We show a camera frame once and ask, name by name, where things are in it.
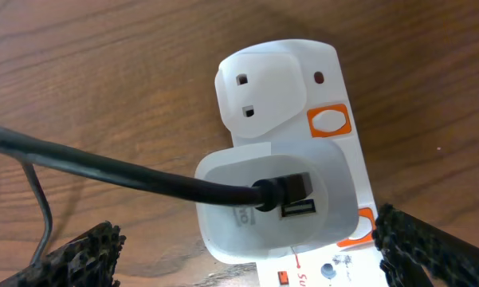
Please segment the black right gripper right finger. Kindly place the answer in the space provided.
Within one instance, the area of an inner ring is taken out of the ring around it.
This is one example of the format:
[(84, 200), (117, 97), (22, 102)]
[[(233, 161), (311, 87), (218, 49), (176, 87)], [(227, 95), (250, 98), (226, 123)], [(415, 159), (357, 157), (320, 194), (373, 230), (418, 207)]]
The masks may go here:
[(390, 287), (431, 286), (436, 278), (453, 287), (479, 286), (479, 248), (391, 204), (379, 208), (372, 233)]

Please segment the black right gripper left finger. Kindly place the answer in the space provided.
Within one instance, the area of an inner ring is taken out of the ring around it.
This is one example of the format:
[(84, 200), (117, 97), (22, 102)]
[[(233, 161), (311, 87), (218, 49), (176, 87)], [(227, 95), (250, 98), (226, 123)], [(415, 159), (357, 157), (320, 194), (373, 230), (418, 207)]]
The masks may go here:
[(126, 237), (105, 221), (74, 238), (0, 287), (119, 287), (113, 278)]

